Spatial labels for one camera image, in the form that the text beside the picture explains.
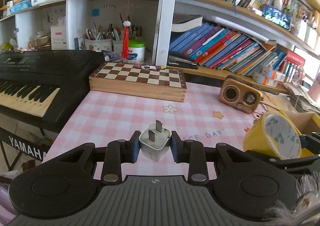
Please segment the wooden radio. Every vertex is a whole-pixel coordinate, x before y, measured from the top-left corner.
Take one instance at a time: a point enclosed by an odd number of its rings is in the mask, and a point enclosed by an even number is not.
[[[262,93],[250,82],[229,75],[222,85],[219,99],[222,103],[251,114],[262,100]]]

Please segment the chessboard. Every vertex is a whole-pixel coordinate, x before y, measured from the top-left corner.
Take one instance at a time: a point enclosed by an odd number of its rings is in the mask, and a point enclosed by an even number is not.
[[[183,72],[142,69],[133,63],[105,62],[89,81],[91,90],[177,102],[184,101],[187,91]]]

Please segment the packing tape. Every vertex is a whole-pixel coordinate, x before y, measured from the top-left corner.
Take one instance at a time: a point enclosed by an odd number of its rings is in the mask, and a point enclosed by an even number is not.
[[[280,113],[265,112],[246,133],[243,149],[277,156],[282,160],[301,157],[298,131]]]

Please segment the table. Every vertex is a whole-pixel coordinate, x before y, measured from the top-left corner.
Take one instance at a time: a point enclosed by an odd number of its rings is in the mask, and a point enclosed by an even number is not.
[[[183,103],[90,91],[73,113],[44,161],[50,160],[83,143],[106,146],[117,139],[129,140],[134,131],[142,133],[156,119],[175,130],[182,140],[201,141],[215,147],[225,142],[243,150],[246,129],[252,127],[254,114],[246,114],[219,101],[220,88],[187,83]],[[256,112],[263,113],[260,105]],[[102,163],[94,178],[100,179]],[[213,164],[208,165],[209,178],[215,178]],[[188,175],[188,164],[176,164],[171,151],[158,163],[140,152],[135,164],[122,164],[122,175]]]

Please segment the white power plug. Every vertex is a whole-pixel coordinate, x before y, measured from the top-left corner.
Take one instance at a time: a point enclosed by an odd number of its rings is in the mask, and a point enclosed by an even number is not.
[[[140,135],[140,148],[144,156],[155,162],[160,162],[169,150],[168,141],[171,131],[162,126],[162,122],[156,120]]]

